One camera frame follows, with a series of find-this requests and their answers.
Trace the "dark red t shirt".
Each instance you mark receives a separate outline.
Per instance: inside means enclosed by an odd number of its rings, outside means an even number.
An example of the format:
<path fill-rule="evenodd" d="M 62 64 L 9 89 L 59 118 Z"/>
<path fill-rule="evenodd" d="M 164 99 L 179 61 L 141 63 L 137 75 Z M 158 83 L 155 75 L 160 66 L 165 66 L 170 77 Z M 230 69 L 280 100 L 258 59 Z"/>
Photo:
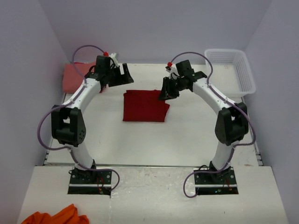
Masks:
<path fill-rule="evenodd" d="M 159 90 L 127 90 L 123 94 L 123 121 L 165 122 L 170 105 L 158 99 Z"/>

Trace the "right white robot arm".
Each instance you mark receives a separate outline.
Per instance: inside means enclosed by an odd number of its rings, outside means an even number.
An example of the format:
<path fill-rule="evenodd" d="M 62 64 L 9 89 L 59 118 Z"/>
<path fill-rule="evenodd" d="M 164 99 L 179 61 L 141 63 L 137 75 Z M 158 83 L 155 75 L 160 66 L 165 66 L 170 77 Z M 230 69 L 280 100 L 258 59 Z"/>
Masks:
<path fill-rule="evenodd" d="M 212 83 L 210 77 L 202 71 L 195 72 L 188 60 L 172 64 L 168 62 L 163 78 L 160 101 L 179 97 L 180 91 L 190 90 L 201 97 L 215 112 L 217 120 L 214 128 L 218 146 L 214 158 L 207 170 L 201 170 L 202 175 L 208 175 L 213 183 L 220 183 L 225 178 L 225 172 L 230 168 L 235 147 L 249 132 L 247 107 L 244 103 L 236 103 L 226 99 Z"/>

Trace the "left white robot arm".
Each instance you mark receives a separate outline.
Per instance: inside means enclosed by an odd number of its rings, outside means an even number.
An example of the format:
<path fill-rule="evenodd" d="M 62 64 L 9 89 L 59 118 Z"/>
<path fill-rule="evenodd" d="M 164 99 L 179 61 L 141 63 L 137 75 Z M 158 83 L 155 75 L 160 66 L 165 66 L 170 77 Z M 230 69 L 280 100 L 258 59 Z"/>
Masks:
<path fill-rule="evenodd" d="M 67 148 L 75 162 L 75 168 L 82 170 L 80 177 L 86 183 L 97 178 L 94 159 L 84 144 L 86 126 L 83 113 L 91 100 L 106 86 L 115 87 L 134 82 L 128 65 L 118 64 L 118 55 L 97 56 L 96 63 L 84 76 L 82 84 L 61 106 L 51 110 L 51 132 L 64 148 Z"/>

